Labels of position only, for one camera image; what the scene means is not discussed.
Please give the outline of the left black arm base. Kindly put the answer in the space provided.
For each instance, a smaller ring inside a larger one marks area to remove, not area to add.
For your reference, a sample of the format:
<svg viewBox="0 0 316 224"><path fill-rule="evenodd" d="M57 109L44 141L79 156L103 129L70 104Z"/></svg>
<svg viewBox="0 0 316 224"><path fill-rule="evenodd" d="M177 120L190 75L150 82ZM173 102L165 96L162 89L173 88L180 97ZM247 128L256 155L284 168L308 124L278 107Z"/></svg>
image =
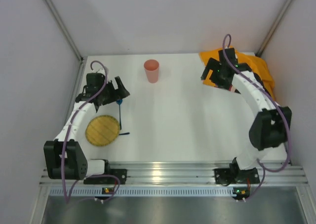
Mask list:
<svg viewBox="0 0 316 224"><path fill-rule="evenodd" d="M127 169L111 169L108 175L94 175L86 178L83 183L90 185L125 184Z"/></svg>

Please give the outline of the orange cartoon mouse cloth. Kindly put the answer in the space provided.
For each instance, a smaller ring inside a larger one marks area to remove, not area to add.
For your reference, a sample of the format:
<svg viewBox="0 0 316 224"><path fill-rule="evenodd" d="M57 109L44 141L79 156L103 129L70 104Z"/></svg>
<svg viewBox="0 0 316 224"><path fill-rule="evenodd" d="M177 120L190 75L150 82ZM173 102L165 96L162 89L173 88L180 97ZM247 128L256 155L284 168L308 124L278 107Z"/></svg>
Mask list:
<svg viewBox="0 0 316 224"><path fill-rule="evenodd" d="M215 60L219 61L219 55L218 55L219 50L220 48L199 53L200 59L203 62L204 66L207 65L210 58L214 58ZM265 89L268 91L270 96L273 99L275 99L275 96L273 94L275 82L268 70L268 66L266 62L257 56L245 54L237 50L236 50L236 55L237 55L237 59L239 63L247 63L250 66L250 68L253 70L253 72L259 75L260 79L263 81L263 85Z"/></svg>

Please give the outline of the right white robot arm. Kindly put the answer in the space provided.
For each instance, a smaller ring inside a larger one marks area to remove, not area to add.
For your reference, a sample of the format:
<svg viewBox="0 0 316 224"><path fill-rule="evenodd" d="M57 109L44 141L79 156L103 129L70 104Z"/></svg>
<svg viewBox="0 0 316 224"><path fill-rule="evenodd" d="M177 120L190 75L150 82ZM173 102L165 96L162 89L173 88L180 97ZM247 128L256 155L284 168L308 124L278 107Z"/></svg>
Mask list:
<svg viewBox="0 0 316 224"><path fill-rule="evenodd" d="M241 95L254 119L248 129L247 140L227 168L214 171L215 182L230 184L259 184L257 165L264 167L263 158L280 149L288 164L290 152L284 144L290 141L292 111L274 101L263 75L257 69L262 59L236 52L233 47L216 49L199 54L204 71L203 84Z"/></svg>

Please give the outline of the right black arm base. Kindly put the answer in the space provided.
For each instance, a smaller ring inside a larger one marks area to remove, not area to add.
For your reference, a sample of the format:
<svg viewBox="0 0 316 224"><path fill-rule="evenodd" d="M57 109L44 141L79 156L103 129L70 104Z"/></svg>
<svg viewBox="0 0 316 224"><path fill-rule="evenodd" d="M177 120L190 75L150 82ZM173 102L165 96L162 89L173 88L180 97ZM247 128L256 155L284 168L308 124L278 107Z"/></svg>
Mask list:
<svg viewBox="0 0 316 224"><path fill-rule="evenodd" d="M215 183L222 186L230 184L259 184L260 178L256 168L251 170L231 171L229 168L214 169Z"/></svg>

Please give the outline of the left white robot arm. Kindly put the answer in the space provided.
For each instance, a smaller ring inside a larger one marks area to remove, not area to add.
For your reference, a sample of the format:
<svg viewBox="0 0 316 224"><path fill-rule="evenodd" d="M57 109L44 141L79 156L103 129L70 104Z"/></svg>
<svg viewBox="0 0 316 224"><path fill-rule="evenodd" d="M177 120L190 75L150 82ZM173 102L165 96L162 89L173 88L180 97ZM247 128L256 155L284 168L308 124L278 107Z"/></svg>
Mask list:
<svg viewBox="0 0 316 224"><path fill-rule="evenodd" d="M82 92L61 132L43 147L50 179L82 180L89 176L112 174L106 159L89 159L83 151L85 132L98 110L130 95L119 76L117 86L107 82L104 73L88 73Z"/></svg>

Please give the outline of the blue metallic spoon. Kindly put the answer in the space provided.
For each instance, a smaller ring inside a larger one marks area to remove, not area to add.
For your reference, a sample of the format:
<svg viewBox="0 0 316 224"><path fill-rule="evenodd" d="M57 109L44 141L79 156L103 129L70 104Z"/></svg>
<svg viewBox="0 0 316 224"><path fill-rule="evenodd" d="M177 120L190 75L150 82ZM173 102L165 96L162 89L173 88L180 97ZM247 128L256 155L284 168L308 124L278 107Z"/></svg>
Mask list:
<svg viewBox="0 0 316 224"><path fill-rule="evenodd" d="M122 130L122 123L121 123L121 104L122 104L123 100L119 99L116 101L118 107L119 107L119 126L120 126L120 130Z"/></svg>

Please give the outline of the round woven bamboo plate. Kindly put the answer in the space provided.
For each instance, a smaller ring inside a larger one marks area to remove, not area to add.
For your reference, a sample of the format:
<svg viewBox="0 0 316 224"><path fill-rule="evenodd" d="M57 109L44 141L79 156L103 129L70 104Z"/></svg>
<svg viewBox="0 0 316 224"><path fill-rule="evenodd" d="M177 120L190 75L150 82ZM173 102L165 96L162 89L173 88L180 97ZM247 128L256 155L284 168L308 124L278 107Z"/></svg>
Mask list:
<svg viewBox="0 0 316 224"><path fill-rule="evenodd" d="M120 125L116 118L101 115L93 118L87 125L85 137L97 147L104 147L116 140L120 133Z"/></svg>

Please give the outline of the pink plastic cup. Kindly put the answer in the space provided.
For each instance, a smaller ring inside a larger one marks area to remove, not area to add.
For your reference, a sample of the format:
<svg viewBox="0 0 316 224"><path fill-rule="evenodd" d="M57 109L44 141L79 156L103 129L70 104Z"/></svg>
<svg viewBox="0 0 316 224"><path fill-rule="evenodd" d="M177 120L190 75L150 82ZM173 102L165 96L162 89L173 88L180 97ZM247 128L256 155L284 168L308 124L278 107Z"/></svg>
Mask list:
<svg viewBox="0 0 316 224"><path fill-rule="evenodd" d="M159 77L159 62L149 59L144 63L144 69L147 79L150 83L156 83Z"/></svg>

